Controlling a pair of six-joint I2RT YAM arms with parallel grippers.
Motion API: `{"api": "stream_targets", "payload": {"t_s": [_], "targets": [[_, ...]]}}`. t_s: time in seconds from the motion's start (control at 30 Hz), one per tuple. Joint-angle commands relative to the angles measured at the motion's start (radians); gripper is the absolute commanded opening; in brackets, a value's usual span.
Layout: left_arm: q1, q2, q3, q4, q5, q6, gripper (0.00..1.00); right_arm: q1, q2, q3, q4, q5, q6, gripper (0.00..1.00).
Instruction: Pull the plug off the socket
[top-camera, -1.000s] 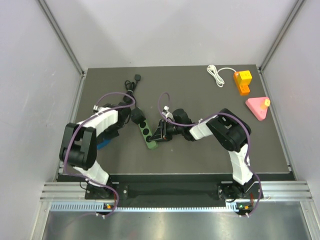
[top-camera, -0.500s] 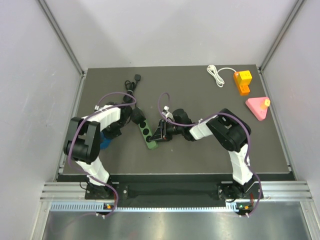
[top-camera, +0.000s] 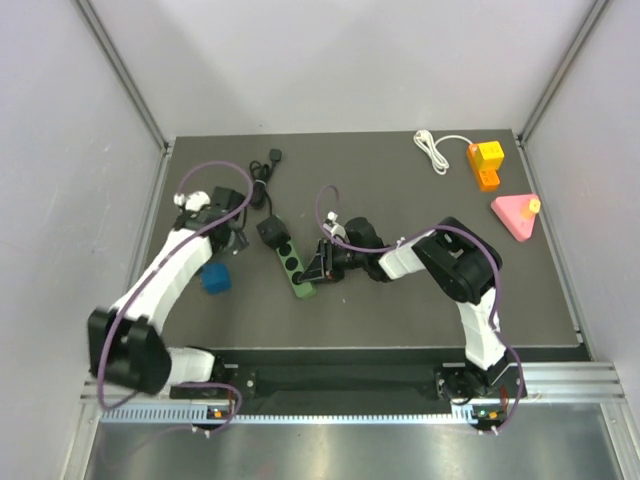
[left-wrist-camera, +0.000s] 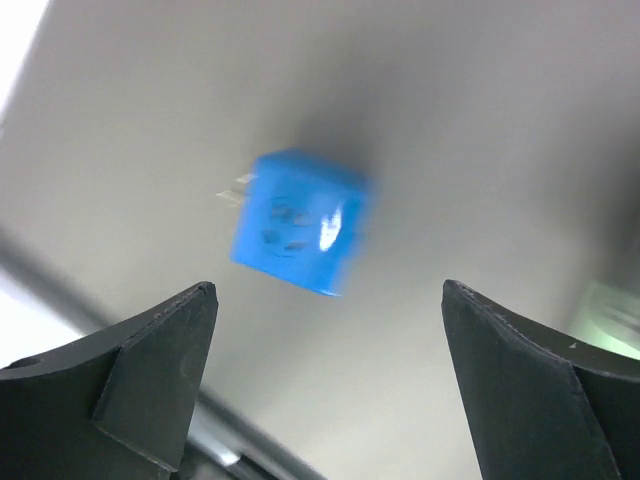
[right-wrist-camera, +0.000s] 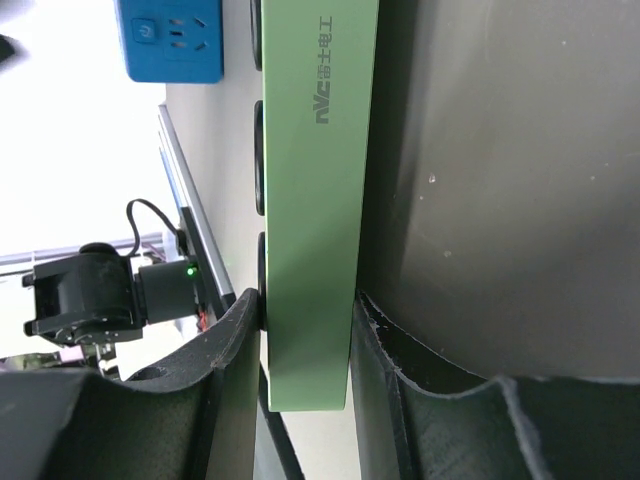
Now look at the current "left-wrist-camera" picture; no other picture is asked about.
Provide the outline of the green power strip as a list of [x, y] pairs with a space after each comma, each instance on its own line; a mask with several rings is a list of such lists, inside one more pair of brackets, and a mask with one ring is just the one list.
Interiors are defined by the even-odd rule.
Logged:
[[639, 359], [639, 294], [592, 281], [578, 303], [569, 331], [575, 338]]

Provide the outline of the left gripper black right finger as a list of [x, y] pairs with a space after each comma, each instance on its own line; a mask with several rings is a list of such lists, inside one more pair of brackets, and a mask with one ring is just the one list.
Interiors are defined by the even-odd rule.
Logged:
[[447, 280], [444, 329], [485, 479], [636, 479], [639, 362]]

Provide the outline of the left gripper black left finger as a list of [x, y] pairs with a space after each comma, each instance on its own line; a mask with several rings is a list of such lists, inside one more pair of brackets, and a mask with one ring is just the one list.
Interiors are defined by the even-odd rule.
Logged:
[[3, 368], [2, 472], [177, 472], [217, 310], [199, 282]]

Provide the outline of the blue cube plug adapter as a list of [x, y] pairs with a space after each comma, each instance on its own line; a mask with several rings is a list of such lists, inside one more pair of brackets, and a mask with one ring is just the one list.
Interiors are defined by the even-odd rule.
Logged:
[[257, 157], [217, 196], [240, 210], [232, 261], [320, 295], [341, 296], [374, 202], [366, 174], [286, 149]]

